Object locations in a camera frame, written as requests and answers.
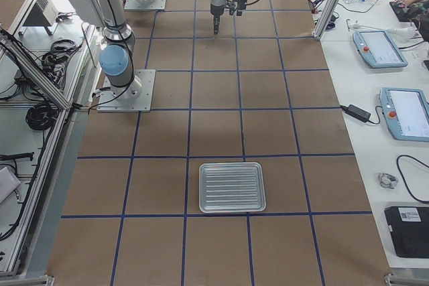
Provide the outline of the ribbed metal tray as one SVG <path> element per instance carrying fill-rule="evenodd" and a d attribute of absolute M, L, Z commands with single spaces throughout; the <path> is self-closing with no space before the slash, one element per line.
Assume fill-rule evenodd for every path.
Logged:
<path fill-rule="evenodd" d="M 203 163 L 199 167 L 200 211 L 206 214 L 261 212 L 266 205 L 260 163 Z"/>

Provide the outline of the far blue teach pendant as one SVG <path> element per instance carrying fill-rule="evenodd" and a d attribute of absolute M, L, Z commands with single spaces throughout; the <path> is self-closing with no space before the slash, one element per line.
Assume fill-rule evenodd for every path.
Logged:
<path fill-rule="evenodd" d="M 353 43 L 371 68 L 403 68 L 408 65 L 408 61 L 385 30 L 354 31 Z"/>

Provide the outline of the blue teach pendant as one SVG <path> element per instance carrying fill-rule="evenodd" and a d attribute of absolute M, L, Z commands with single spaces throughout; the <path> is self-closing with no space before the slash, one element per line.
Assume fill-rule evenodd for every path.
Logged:
<path fill-rule="evenodd" d="M 428 142 L 428 101 L 421 90 L 385 87 L 379 99 L 394 139 Z"/>
<path fill-rule="evenodd" d="M 354 31 L 353 43 L 371 68 L 403 68 L 408 65 L 408 61 L 385 30 Z"/>

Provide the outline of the black power adapter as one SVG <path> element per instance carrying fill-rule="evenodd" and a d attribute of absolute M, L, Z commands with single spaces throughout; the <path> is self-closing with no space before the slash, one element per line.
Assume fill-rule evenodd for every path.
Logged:
<path fill-rule="evenodd" d="M 355 118 L 361 122 L 364 122 L 364 123 L 367 123 L 371 117 L 371 113 L 369 113 L 363 109 L 360 109 L 359 107 L 357 107 L 353 104 L 350 104 L 348 106 L 341 105 L 340 108 L 347 115 L 349 115 L 349 116 L 351 116 L 351 117 L 353 117 L 353 118 Z"/>

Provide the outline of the grey control box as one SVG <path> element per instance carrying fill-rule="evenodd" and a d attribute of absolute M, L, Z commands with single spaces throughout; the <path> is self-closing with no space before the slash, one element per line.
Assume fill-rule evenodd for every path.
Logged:
<path fill-rule="evenodd" d="M 52 36 L 59 13 L 53 0 L 36 0 L 23 23 L 21 32 L 24 33 L 29 27 L 42 27 L 49 36 Z"/>

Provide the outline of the near blue teach pendant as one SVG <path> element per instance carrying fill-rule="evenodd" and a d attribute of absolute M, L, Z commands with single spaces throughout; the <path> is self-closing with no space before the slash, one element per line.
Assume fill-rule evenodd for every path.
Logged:
<path fill-rule="evenodd" d="M 385 87 L 379 99 L 394 139 L 428 142 L 428 101 L 421 90 Z"/>

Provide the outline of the grey metal clamp part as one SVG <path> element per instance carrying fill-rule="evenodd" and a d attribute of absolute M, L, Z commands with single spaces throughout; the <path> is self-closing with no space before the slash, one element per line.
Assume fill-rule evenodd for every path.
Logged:
<path fill-rule="evenodd" d="M 392 190 L 396 188 L 398 183 L 398 178 L 388 173 L 379 173 L 378 180 L 381 187 Z"/>

